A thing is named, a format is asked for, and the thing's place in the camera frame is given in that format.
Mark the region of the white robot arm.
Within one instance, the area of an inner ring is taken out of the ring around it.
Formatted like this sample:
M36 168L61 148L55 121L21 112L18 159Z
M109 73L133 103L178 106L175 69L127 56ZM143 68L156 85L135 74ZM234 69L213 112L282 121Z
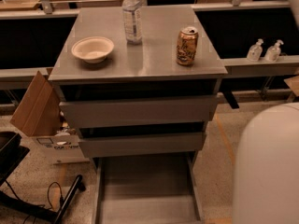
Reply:
M235 155L232 224L299 224L299 103L256 115Z

